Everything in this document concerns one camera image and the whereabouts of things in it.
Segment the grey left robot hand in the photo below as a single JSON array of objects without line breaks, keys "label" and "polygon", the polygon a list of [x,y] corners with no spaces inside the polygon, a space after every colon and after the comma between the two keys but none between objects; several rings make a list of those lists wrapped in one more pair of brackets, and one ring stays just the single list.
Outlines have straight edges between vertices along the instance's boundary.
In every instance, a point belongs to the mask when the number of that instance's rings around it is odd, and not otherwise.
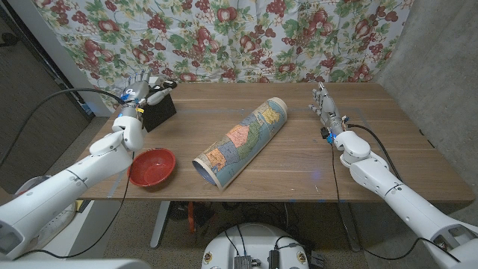
[{"label": "grey left robot hand", "polygon": [[159,104],[167,95],[169,95],[177,84],[174,81],[166,80],[150,85],[150,71],[142,70],[130,77],[120,96],[128,106],[144,108]]}]

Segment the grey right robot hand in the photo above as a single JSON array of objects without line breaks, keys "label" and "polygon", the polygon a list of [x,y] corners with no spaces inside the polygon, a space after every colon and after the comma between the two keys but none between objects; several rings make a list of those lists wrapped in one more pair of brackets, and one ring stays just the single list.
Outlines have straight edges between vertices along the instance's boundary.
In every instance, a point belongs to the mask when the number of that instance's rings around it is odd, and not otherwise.
[{"label": "grey right robot hand", "polygon": [[320,118],[321,123],[334,135],[346,131],[342,116],[329,95],[323,82],[318,83],[318,88],[312,90],[315,105],[308,107]]}]

